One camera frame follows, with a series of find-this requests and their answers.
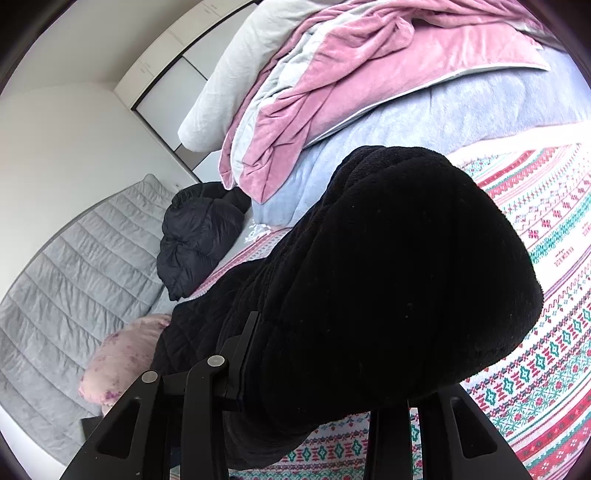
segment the metal screw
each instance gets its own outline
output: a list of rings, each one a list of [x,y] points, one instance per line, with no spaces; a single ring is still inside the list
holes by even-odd
[[[225,361],[226,359],[221,355],[213,355],[207,359],[207,364],[210,367],[221,367]]]
[[[155,372],[154,370],[144,372],[144,374],[142,375],[142,382],[144,383],[152,383],[156,380],[158,380],[158,372]]]

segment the wardrobe door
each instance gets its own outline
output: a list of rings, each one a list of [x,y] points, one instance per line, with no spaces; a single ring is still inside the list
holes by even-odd
[[[226,50],[246,18],[255,11],[256,5],[248,5],[225,19],[211,32],[197,40],[183,56],[205,77],[209,78],[218,60]]]
[[[206,79],[180,58],[150,89],[136,108],[164,142],[176,150],[178,128],[205,86]]]
[[[203,182],[222,181],[217,165],[220,161],[220,151],[211,152],[199,165],[193,169],[193,173]]]

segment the white sheet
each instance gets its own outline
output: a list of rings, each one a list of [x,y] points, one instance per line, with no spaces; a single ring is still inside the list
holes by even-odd
[[[474,158],[486,157],[494,153],[585,142],[589,140],[590,134],[591,120],[575,124],[536,127],[511,137],[481,140],[450,153],[447,158],[454,166],[459,167]]]

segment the white pillow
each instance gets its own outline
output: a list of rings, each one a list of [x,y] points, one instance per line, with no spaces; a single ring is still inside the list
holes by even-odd
[[[307,17],[342,0],[265,0],[242,24],[178,129],[194,152],[220,150],[256,77]]]

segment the light blue blanket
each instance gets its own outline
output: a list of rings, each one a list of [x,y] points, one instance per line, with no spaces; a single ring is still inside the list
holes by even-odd
[[[591,90],[571,58],[546,47],[551,72],[506,69],[468,75],[377,107],[304,150],[254,220],[293,226],[322,196],[336,167],[362,145],[426,147],[448,154],[479,140],[591,118]]]

